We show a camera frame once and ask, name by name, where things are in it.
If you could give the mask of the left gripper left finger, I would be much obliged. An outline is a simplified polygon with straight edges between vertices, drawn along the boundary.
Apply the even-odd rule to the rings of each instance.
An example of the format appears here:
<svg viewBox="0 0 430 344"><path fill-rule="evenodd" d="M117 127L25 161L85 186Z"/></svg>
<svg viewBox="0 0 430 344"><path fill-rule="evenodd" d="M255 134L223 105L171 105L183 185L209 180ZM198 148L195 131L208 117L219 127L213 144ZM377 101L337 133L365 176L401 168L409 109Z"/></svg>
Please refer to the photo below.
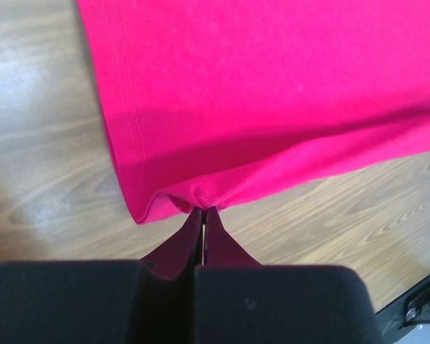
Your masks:
<svg viewBox="0 0 430 344"><path fill-rule="evenodd" d="M0 343L186 343L204 215L138 260L0 263Z"/></svg>

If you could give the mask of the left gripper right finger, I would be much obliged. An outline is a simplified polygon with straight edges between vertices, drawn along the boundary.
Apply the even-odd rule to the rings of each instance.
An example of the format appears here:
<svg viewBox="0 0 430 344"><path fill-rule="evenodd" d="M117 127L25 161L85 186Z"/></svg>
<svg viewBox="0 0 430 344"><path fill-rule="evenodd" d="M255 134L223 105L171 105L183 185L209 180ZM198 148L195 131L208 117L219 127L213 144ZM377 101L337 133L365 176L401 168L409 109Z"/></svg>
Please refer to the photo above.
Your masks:
<svg viewBox="0 0 430 344"><path fill-rule="evenodd" d="M379 343L365 284L335 265L262 265L206 212L196 343Z"/></svg>

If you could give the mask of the magenta t shirt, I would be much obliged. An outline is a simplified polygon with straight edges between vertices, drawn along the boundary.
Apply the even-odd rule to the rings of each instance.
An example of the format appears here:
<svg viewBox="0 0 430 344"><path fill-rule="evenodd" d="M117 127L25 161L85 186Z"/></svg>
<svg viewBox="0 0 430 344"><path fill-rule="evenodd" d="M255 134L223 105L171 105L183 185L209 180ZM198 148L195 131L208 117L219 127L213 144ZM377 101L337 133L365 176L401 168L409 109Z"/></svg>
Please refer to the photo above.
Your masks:
<svg viewBox="0 0 430 344"><path fill-rule="evenodd" d="M139 224L430 151L430 1L80 1Z"/></svg>

